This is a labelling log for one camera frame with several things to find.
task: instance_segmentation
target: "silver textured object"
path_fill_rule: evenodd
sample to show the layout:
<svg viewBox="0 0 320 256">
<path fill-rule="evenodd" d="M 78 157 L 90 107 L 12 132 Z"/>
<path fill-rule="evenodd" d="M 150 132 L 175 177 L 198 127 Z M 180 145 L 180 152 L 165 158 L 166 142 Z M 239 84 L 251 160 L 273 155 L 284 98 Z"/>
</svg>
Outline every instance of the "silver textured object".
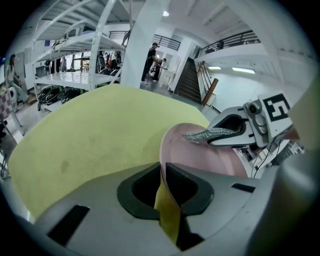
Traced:
<svg viewBox="0 0 320 256">
<path fill-rule="evenodd" d="M 208 141 L 212 140 L 217 137 L 225 136 L 225 135 L 231 135 L 235 134 L 236 131 L 230 130 L 230 129 L 225 129 L 225 128 L 218 128 L 218 127 L 212 127 L 208 128 L 199 132 L 188 132 L 186 134 L 183 134 L 182 136 L 187 140 L 187 141 Z"/>
</svg>

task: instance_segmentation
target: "gray pants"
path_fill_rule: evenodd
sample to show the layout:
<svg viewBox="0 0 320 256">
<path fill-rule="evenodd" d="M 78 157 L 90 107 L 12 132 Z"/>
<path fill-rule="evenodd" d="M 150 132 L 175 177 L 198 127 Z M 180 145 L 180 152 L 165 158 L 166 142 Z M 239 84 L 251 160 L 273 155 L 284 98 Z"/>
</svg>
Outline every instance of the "gray pants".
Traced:
<svg viewBox="0 0 320 256">
<path fill-rule="evenodd" d="M 28 94 L 24 92 L 18 85 L 14 83 L 14 81 L 8 81 L 9 87 L 13 87 L 16 90 L 18 101 L 26 102 L 28 99 Z"/>
</svg>

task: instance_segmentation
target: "ceiling light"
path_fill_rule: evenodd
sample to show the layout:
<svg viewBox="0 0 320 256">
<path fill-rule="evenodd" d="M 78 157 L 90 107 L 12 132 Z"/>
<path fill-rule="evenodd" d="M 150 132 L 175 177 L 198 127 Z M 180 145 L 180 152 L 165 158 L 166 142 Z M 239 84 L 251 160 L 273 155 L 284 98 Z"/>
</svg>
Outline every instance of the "ceiling light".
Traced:
<svg viewBox="0 0 320 256">
<path fill-rule="evenodd" d="M 253 69 L 249 69 L 249 68 L 233 67 L 232 69 L 234 71 L 245 72 L 245 73 L 250 73 L 250 74 L 256 73 L 256 71 L 254 71 Z"/>
<path fill-rule="evenodd" d="M 208 67 L 208 69 L 210 69 L 210 70 L 220 70 L 221 67 L 219 67 L 219 66 L 210 66 L 210 67 Z"/>
</svg>

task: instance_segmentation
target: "black rectangular slot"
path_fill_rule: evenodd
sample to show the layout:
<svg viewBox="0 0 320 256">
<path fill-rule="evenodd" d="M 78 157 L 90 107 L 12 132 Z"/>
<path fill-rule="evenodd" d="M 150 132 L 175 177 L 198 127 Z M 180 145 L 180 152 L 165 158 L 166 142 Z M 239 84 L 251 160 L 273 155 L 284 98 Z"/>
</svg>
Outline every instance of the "black rectangular slot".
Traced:
<svg viewBox="0 0 320 256">
<path fill-rule="evenodd" d="M 244 185 L 244 184 L 240 184 L 240 183 L 235 183 L 231 187 L 234 189 L 246 191 L 249 193 L 253 193 L 256 189 L 254 186 L 248 186 L 248 185 Z"/>
<path fill-rule="evenodd" d="M 74 206 L 55 227 L 47 234 L 58 244 L 65 246 L 72 237 L 80 223 L 83 221 L 89 208 L 86 206 Z"/>
</svg>

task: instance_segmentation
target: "yellow-green table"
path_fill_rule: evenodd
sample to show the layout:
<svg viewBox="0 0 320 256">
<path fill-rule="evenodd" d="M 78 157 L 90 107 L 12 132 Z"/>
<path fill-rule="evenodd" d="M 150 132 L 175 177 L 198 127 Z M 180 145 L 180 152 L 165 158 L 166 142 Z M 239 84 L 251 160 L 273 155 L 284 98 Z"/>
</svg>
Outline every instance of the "yellow-green table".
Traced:
<svg viewBox="0 0 320 256">
<path fill-rule="evenodd" d="M 153 92 L 118 84 L 95 89 L 23 138 L 9 160 L 13 184 L 37 219 L 86 181 L 158 162 L 163 135 L 179 123 L 209 124 L 194 106 Z"/>
</svg>

